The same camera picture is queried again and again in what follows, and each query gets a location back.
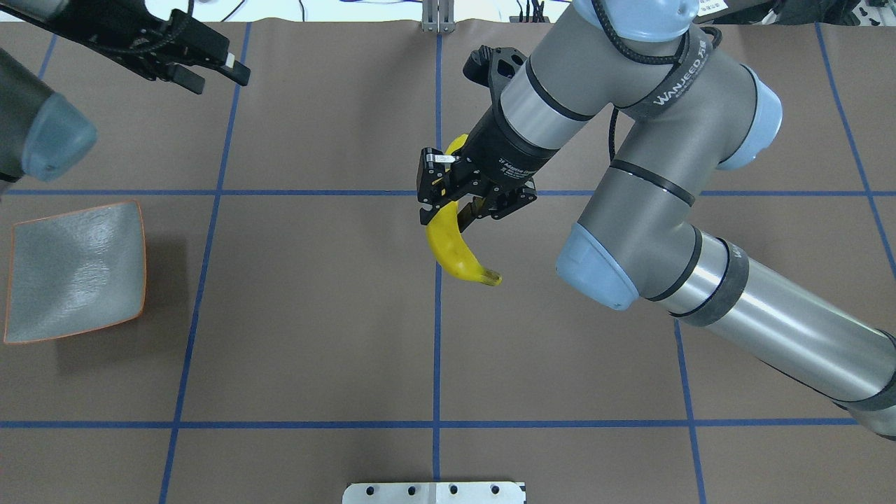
metal bracket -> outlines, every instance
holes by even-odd
[[[525,504],[526,484],[517,482],[355,483],[342,504]]]
[[[451,33],[454,31],[454,0],[423,0],[423,31]]]

banana tip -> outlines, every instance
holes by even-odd
[[[489,287],[497,287],[498,285],[501,285],[501,280],[503,279],[501,278],[500,273],[498,273],[497,271],[486,270],[482,274],[482,278],[479,279],[479,282],[484,283]]]

silver metal plate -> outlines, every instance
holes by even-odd
[[[342,504],[524,504],[525,489],[515,482],[355,483]]]

gray robotic arm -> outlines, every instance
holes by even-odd
[[[150,80],[176,83],[196,94],[204,79],[184,65],[204,66],[240,85],[250,71],[228,52],[229,40],[173,10],[167,21],[144,0],[0,0],[9,13],[90,48]],[[0,194],[24,175],[58,178],[97,140],[93,124],[63,95],[0,48]]]
[[[573,225],[558,274],[613,309],[639,297],[655,302],[896,439],[896,339],[687,223],[711,174],[746,165],[771,143],[781,118],[777,96],[759,77],[713,50],[691,24],[696,11],[696,0],[574,0],[528,61],[512,71],[513,57],[507,62],[509,82],[501,82],[495,49],[493,107],[463,148],[449,152],[449,176],[418,177],[418,196],[443,203],[473,194],[458,216],[461,229],[503,217],[521,206],[507,205],[515,194],[534,196],[531,177],[553,153],[615,104],[635,125]],[[421,210],[421,222],[435,212]]]

wanjeed logo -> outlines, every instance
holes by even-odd
[[[681,79],[678,79],[678,82],[672,86],[672,89],[657,95],[657,98],[653,103],[656,103],[657,105],[666,105],[670,100],[680,98],[685,94],[687,88],[691,87],[691,84],[694,83],[694,77],[697,76],[706,64],[706,48],[706,40],[701,40],[700,49],[697,50],[697,59],[695,59],[691,67],[688,68],[687,73],[682,75]]]

